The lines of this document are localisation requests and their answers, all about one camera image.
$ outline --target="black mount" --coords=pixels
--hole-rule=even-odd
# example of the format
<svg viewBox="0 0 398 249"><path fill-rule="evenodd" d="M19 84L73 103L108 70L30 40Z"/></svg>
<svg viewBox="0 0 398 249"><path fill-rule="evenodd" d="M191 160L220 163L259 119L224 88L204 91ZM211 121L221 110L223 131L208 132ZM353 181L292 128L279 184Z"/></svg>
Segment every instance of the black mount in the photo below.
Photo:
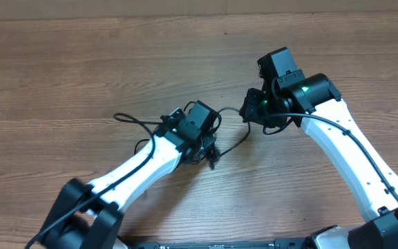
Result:
<svg viewBox="0 0 398 249"><path fill-rule="evenodd" d="M176 109L168 116L162 116L163 123L158 125L153 133L176 145L176 149L182 152L181 162L199 162L206 158L213 169L214 163L220 157L214 144L214 133L219 128L219 125L213 127L216 118L220 124L220 114L198 100L187 116L181 109ZM91 192L92 188L93 186L85 185L76 178L70 180L62 187L40 231L79 203L91 198L94 195ZM92 226L74 214L38 238L38 242L48 249L111 249L123 218L123 214L117 211L118 208L116 203L105 203L102 199L96 199L80 210L92 210L97 215Z"/></svg>
<svg viewBox="0 0 398 249"><path fill-rule="evenodd" d="M267 128L282 127L287 118L271 118L273 113L312 113L325 101L341 100L341 94L322 73L305 78L297 68L288 48L275 50L257 61L262 90L247 92L239 115L244 122L255 122ZM297 127L302 118L292 118Z"/></svg>
<svg viewBox="0 0 398 249"><path fill-rule="evenodd" d="M380 216L351 230L348 244L351 249L390 249L398 248L398 208L389 211L379 209Z"/></svg>
<svg viewBox="0 0 398 249"><path fill-rule="evenodd" d="M156 127L154 134L175 144L176 149L182 152L183 163L198 163L207 159L210 168L214 169L220 158L219 150L214 144L214 133L222 121L217 111L197 100L187 116L181 109L176 109L170 115L160 118L163 124ZM219 124L213 127L216 118L219 119Z"/></svg>
<svg viewBox="0 0 398 249"><path fill-rule="evenodd" d="M62 187L41 231L78 203L92 197L92 188L76 178L70 180ZM38 238L38 242L49 249L111 249L123 218L123 215L117 211L118 208L116 203L108 204L102 199L97 199L87 207L97 214L92 226L89 226L80 216L72 215L56 225L45 236Z"/></svg>

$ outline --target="wooden table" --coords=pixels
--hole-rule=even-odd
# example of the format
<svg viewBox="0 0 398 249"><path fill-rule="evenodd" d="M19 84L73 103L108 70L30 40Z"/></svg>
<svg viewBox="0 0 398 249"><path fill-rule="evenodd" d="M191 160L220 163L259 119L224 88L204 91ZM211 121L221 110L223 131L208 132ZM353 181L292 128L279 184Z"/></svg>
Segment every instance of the wooden table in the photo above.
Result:
<svg viewBox="0 0 398 249"><path fill-rule="evenodd" d="M0 22L0 248L23 248L60 187L116 168L157 120L189 100L239 108L256 60L288 46L328 75L398 173L398 12ZM218 146L246 131L223 115ZM302 237L362 222L322 150L301 129L247 142L211 171L187 165L126 212L121 235L164 242Z"/></svg>

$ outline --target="cable clip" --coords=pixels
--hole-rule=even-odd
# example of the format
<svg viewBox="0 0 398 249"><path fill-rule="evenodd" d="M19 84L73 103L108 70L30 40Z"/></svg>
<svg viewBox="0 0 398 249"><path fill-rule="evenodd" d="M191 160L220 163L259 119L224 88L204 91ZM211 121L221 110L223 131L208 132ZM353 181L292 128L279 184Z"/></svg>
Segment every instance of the cable clip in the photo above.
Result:
<svg viewBox="0 0 398 249"><path fill-rule="evenodd" d="M395 188L394 188L393 186L391 186L391 187L389 188L389 191L388 191L387 189L385 189L385 193L386 193L386 194L389 194L390 191L394 192L394 191L395 191Z"/></svg>
<svg viewBox="0 0 398 249"><path fill-rule="evenodd" d="M351 134L351 131L350 131L350 130L346 130L346 131L342 132L342 134L343 134L344 136L348 136L348 135Z"/></svg>

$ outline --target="black cable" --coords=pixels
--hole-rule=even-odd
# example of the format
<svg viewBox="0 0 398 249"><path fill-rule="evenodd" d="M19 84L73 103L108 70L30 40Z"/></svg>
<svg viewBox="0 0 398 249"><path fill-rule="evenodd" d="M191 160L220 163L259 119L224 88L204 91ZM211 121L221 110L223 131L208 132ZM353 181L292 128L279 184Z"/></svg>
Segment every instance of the black cable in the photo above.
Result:
<svg viewBox="0 0 398 249"><path fill-rule="evenodd" d="M273 131L273 132L271 132L271 133L267 133L267 127L263 127L262 132L263 132L265 135L274 135L274 134L277 134L277 133L283 131L283 130L284 130L285 128L287 128L288 125L290 125L292 122L293 122L292 119L288 120L281 128L279 128L279 129L277 129L276 131Z"/></svg>
<svg viewBox="0 0 398 249"><path fill-rule="evenodd" d="M124 116L127 118L130 118L131 120L120 120L117 119L117 116ZM150 135L151 137L151 142L153 144L153 146L151 147L151 151L149 153L149 155L145 158L145 160L142 161L142 163L140 163L136 168L134 168L133 170L131 170L128 174L126 174L125 176L121 177L120 179L118 179L117 181L115 181L114 183L110 184L108 187L104 188L101 192L97 193L96 195L90 197L89 199L87 199L86 201L84 201L83 203L77 205L75 208L73 208L72 210L68 211L65 215L61 216L58 220L56 220L55 222L53 222L51 225L49 225L46 229L38 232L26 245L25 249L29 249L34 243L35 241L45 235L47 232L49 232L50 230L52 230L52 228L54 228L57 224L61 223L63 220L67 219L68 217L74 215L74 213L76 213L78 210L82 209L82 208L86 208L90 203L92 203L94 200L98 199L99 197L101 197L103 194L107 193L108 191L110 191L111 189L113 189L114 187L118 186L121 182L123 182L124 180L126 180L128 177L130 177L131 175L133 175L134 173L136 173L140 168L142 168L144 165L146 165L151 157L153 156L154 152L155 152L155 147L156 147L156 143L155 143L155 138L153 137L153 133L150 131L150 129L145 126L146 122L141 122L137 119L135 119L134 117L125 114L125 113L116 113L113 116L116 120L119 120L121 122L131 122L133 124L138 124L140 125L142 128L144 128L144 130Z"/></svg>
<svg viewBox="0 0 398 249"><path fill-rule="evenodd" d="M187 108L188 108L188 106L189 106L190 104L195 104L195 103L196 103L196 101L190 101L190 102L188 102L187 105L184 107L184 111L187 110Z"/></svg>
<svg viewBox="0 0 398 249"><path fill-rule="evenodd" d="M224 107L221 110L219 110L218 113L220 113L222 111L225 111L225 110L235 111L235 112L239 113L239 110L236 109L236 108L233 108L233 107ZM235 145L231 146L229 149L227 149L226 151L222 152L220 154L221 157L224 156L226 153L230 152L231 150L233 150L234 148L236 148L237 146L239 146L241 143L243 143L248 138L248 135L251 132L252 128L251 128L251 125L249 124L249 122L247 122L247 124L248 124L248 131L245 134L245 136L243 136L243 138L240 139L239 142L237 142Z"/></svg>
<svg viewBox="0 0 398 249"><path fill-rule="evenodd" d="M136 145L135 145L135 150L134 150L134 152L133 152L133 155L136 155L136 153L138 152L138 145L141 143L141 142L147 142L147 141L150 141L148 138L144 138L144 139L141 139L141 140L139 140L137 143L136 143Z"/></svg>
<svg viewBox="0 0 398 249"><path fill-rule="evenodd" d="M220 113L219 113L219 115L218 115L218 126L212 128L212 129L210 130L209 133L215 134L215 133L218 131L218 129L219 129L219 127L220 127L220 124L222 124L222 116L221 116Z"/></svg>
<svg viewBox="0 0 398 249"><path fill-rule="evenodd" d="M381 172L381 170L377 166L376 162L374 161L374 159L372 159L372 156L368 153L368 151L362 145L362 143L359 141L359 139L357 139L354 135L352 135L352 133L351 133L351 131L349 129L346 129L345 127L342 127L341 125L339 125L339 124L337 124L337 123L335 123L335 122L333 122L331 120L328 120L326 118L322 118L322 117L315 116L315 115L310 115L310 114L303 114L303 113L276 113L276 114L270 114L268 116L271 117L271 118L278 118L278 117L313 118L315 120L319 120L319 121L325 122L325 123L327 123L329 125L332 125L333 127L336 127L337 129L341 130L342 134L344 136L349 136L352 139L352 141L354 141L356 143L356 145L360 148L360 150L363 152L363 154L365 154L365 157L370 161L370 164L371 164L372 168L374 168L374 170L376 171L377 175L381 179L381 182L385 185L387 191L389 191L391 193L391 195L394 197L394 199L398 202L398 194L395 192L394 187L391 186L391 184L388 182L388 180L386 180L385 176L383 175L383 173Z"/></svg>
<svg viewBox="0 0 398 249"><path fill-rule="evenodd" d="M126 118L131 117L130 115L125 114L125 113L115 113L113 115L113 118L120 122L127 122L127 123L131 123L131 124L139 124L139 125L140 124L143 124L143 125L162 125L163 124L162 122L149 122L149 121L139 121L139 120L138 120L138 122L135 122L134 120L125 120L123 118L119 118L119 116L124 116Z"/></svg>

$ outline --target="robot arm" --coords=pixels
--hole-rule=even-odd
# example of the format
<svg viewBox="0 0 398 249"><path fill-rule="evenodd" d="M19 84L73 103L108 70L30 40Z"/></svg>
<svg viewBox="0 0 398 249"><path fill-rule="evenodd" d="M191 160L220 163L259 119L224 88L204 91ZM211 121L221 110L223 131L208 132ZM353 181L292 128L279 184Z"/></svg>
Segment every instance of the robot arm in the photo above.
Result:
<svg viewBox="0 0 398 249"><path fill-rule="evenodd" d="M349 129L365 146L398 194L398 176L387 166L362 134L343 100L336 101L333 99L319 104L312 115L327 118ZM369 160L348 136L344 136L342 131L329 124L310 118L303 118L301 127L307 135L317 142L332 161L350 188L365 222L379 217L379 209L382 207L389 210L398 208L398 202L388 191L385 191L385 185L381 182L376 171L373 170Z"/></svg>
<svg viewBox="0 0 398 249"><path fill-rule="evenodd" d="M260 58L258 65L263 87L248 90L239 114L245 122L281 127L279 131L289 124L286 118L292 117L333 162L366 221L358 228L319 231L309 237L308 248L398 248L398 176L355 124L337 88L321 73L305 78L287 48Z"/></svg>
<svg viewBox="0 0 398 249"><path fill-rule="evenodd" d="M101 196L101 199L106 203L117 203L119 206L118 210L121 213L124 213L130 204L150 185L159 178L171 173L179 165L182 153L176 149L176 146L164 137L154 136L154 138L156 151L150 161L142 169ZM141 151L117 169L89 182L88 184L93 186L91 192L97 194L122 176L128 174L149 155L152 146L150 140Z"/></svg>
<svg viewBox="0 0 398 249"><path fill-rule="evenodd" d="M107 175L92 180L88 185L74 178L62 188L42 225L37 238L39 243L48 249L127 248L116 236L125 210L144 190L171 173L180 163L203 158L210 163L218 160L220 154L214 145L217 128L213 128L216 118L219 122L221 119L218 112L197 101L188 115L176 109L161 118L163 123L153 132L154 154L134 174L112 187L146 160L153 148L151 140L134 157ZM107 188L111 189L87 207L78 208L80 203ZM92 226L76 214L71 214L71 210L77 208L95 217ZM69 213L71 215L67 219L57 223Z"/></svg>

